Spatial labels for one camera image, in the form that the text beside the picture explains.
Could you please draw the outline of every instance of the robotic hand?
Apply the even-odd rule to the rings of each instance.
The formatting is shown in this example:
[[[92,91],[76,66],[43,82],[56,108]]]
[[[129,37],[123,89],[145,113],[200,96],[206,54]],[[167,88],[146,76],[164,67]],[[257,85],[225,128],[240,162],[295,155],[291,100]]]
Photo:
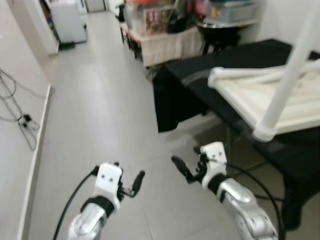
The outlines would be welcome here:
[[[221,142],[202,146],[198,151],[197,175],[192,175],[182,159],[171,160],[187,182],[200,182],[205,190],[212,191],[234,218],[242,240],[278,240],[278,234],[266,212],[258,206],[250,190],[227,176],[227,158]]]
[[[81,213],[71,222],[68,240],[99,240],[108,217],[119,210],[124,196],[134,198],[138,194],[145,172],[136,176],[131,188],[123,188],[122,175],[117,162],[99,166],[93,197],[84,203]]]

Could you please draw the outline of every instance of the black tablecloth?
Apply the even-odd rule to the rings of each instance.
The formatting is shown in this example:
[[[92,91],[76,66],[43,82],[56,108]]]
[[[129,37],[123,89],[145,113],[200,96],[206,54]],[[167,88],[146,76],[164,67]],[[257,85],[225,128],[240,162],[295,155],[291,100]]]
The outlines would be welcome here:
[[[285,202],[282,216],[288,230],[300,225],[303,204],[320,191],[320,128],[276,136],[261,143],[252,129],[221,95],[199,79],[184,86],[182,80],[213,67],[266,68],[286,64],[291,46],[265,40],[165,65],[153,80],[154,102],[159,132],[173,130],[178,123],[206,109],[213,110],[235,132],[243,135],[267,161],[283,175]],[[310,59],[320,55],[312,53]]]

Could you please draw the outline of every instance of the electrical cable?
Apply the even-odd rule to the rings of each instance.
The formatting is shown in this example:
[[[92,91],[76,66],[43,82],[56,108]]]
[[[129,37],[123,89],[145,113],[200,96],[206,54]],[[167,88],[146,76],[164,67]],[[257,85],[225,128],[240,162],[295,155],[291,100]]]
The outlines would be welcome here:
[[[7,78],[9,78],[12,82],[14,82],[14,84],[16,86],[19,86],[20,88],[22,88],[23,90],[25,90],[26,92],[30,93],[31,95],[33,95],[36,98],[39,99],[44,99],[46,100],[47,97],[41,94],[36,93],[35,91],[33,91],[32,89],[28,88],[27,86],[23,85],[21,82],[17,81],[13,76],[11,76],[9,73],[7,73],[6,71],[4,71],[3,69],[0,68],[0,74],[5,75]]]
[[[57,237],[58,237],[58,234],[59,234],[59,231],[60,231],[60,228],[61,228],[61,224],[65,218],[65,215],[67,213],[67,210],[71,204],[71,202],[73,201],[73,199],[75,198],[77,192],[79,191],[79,189],[81,188],[81,186],[85,183],[85,181],[87,181],[87,179],[91,176],[91,175],[94,175],[93,174],[93,171],[91,171],[87,176],[85,176],[85,178],[79,183],[79,185],[75,188],[75,190],[73,191],[73,193],[71,194],[71,196],[69,197],[68,199],[68,202],[66,203],[62,213],[61,213],[61,216],[60,216],[60,219],[59,219],[59,222],[56,226],[56,229],[55,229],[55,232],[54,232],[54,236],[53,236],[53,240],[57,240]]]
[[[270,200],[270,198],[269,197],[267,197],[267,196],[263,196],[263,195],[259,195],[259,194],[254,194],[254,196],[257,198],[257,199],[262,199],[262,200]],[[284,199],[282,199],[282,198],[280,198],[280,197],[273,197],[274,198],[274,200],[276,200],[277,202],[284,202],[285,200]]]
[[[230,168],[233,168],[233,169],[236,169],[236,170],[242,172],[243,174],[245,174],[249,178],[251,178],[253,181],[255,181],[264,190],[264,192],[267,194],[268,198],[271,200],[271,203],[272,203],[272,205],[274,207],[274,210],[275,210],[276,218],[277,218],[277,221],[278,221],[278,231],[279,231],[278,239],[279,240],[285,240],[285,238],[286,238],[286,229],[284,227],[284,223],[283,223],[282,218],[281,218],[279,207],[278,207],[278,205],[276,203],[276,200],[275,200],[274,196],[270,193],[270,191],[267,189],[267,187],[259,179],[257,179],[255,176],[253,176],[250,172],[242,169],[241,167],[235,166],[235,165],[230,164],[230,163],[218,162],[217,160],[214,160],[214,161],[216,163],[220,163],[220,164],[226,165],[226,166],[228,166]]]
[[[4,77],[6,77],[8,80],[10,80],[13,83],[13,89],[11,89],[9,84],[6,82],[7,80]],[[5,105],[5,107],[7,108],[7,110],[12,116],[12,118],[0,116],[0,120],[5,122],[18,123],[19,129],[21,130],[29,148],[32,151],[34,151],[37,147],[37,138],[32,131],[39,130],[40,124],[35,120],[32,120],[28,114],[23,113],[22,108],[20,107],[20,105],[18,104],[15,98],[15,94],[17,92],[18,87],[20,87],[21,89],[25,90],[26,92],[28,92],[29,94],[33,95],[36,98],[46,100],[47,97],[41,94],[38,94],[34,92],[32,89],[26,87],[25,85],[17,81],[13,76],[11,76],[9,73],[7,73],[1,68],[0,68],[0,86],[2,86],[2,89],[5,90],[6,92],[5,95],[1,95],[1,92],[0,92],[0,100],[3,102],[3,104]],[[50,93],[48,98],[51,98],[53,94],[54,94],[54,91]],[[11,100],[15,105],[18,111],[18,116],[15,114],[12,107],[8,104],[7,102],[8,100]]]

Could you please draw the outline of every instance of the table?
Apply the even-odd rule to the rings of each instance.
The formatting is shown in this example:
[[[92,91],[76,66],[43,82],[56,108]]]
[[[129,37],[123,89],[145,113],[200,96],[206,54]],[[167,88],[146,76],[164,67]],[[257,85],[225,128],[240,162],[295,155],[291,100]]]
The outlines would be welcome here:
[[[136,50],[141,53],[145,67],[163,64],[172,60],[187,59],[202,54],[204,40],[196,26],[179,33],[160,33],[155,35],[140,35],[128,29],[125,23],[120,23],[122,42],[126,33],[133,44],[135,57]]]
[[[158,131],[175,129],[179,122],[210,109],[246,139],[283,176],[282,218],[287,230],[301,223],[303,205],[320,192],[320,128],[276,136],[262,143],[240,115],[202,78],[183,85],[185,77],[213,67],[266,68],[284,65],[291,46],[277,40],[246,44],[201,57],[166,64],[153,80]],[[311,59],[320,55],[312,53]]]

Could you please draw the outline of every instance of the tiled floor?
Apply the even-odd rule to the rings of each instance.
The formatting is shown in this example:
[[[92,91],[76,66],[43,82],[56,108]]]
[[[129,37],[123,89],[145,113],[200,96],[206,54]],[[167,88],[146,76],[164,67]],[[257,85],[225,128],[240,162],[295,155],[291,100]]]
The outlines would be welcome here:
[[[126,198],[103,230],[102,240],[238,240],[232,219],[210,192],[187,185],[170,161],[172,154],[194,166],[192,147],[224,141],[225,128],[214,115],[196,116],[168,133],[157,133],[152,84],[141,63],[123,46],[109,13],[85,16],[88,43],[59,53],[29,240],[51,239],[74,187],[94,165],[119,161],[130,185],[143,169],[146,176],[135,199]],[[243,167],[262,161],[246,143],[233,148]],[[271,167],[255,172],[275,195],[281,177]],[[240,181],[254,192],[257,186]],[[94,179],[79,191],[64,220],[59,239],[94,189]],[[271,205],[260,202],[274,219]],[[288,240],[319,239],[319,195],[303,211],[302,226]]]

